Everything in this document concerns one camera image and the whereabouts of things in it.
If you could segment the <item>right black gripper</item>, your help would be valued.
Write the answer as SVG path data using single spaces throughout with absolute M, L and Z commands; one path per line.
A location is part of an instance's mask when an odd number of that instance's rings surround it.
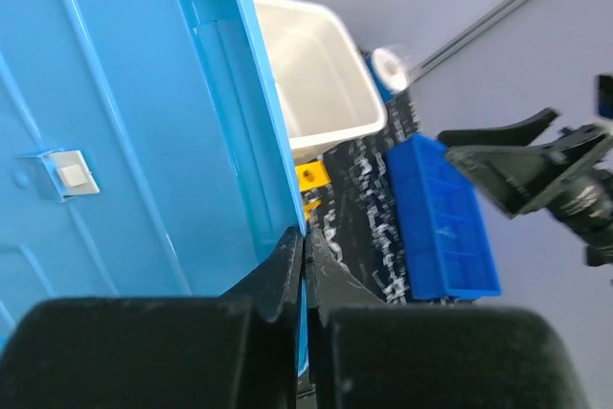
M 586 243 L 586 265 L 611 264 L 612 171 L 594 167 L 612 149 L 612 135 L 584 125 L 532 145 L 558 117 L 545 108 L 511 125 L 444 130 L 438 140 L 446 146 L 446 161 L 506 216 L 548 205 Z

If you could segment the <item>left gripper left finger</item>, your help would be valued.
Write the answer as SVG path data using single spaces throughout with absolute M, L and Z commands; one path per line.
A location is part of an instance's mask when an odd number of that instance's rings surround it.
M 67 298 L 22 319 L 1 355 L 5 408 L 292 408 L 304 238 L 221 296 Z

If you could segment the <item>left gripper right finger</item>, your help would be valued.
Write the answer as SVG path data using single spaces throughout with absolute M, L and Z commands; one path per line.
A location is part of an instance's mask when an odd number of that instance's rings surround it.
M 518 307 L 389 305 L 321 231 L 305 243 L 310 376 L 321 408 L 585 408 L 553 327 Z

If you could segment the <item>light blue plastic lid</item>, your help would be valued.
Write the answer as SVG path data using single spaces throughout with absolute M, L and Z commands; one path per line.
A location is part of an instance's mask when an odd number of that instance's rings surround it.
M 1 334 L 224 293 L 304 227 L 253 0 L 1 0 Z

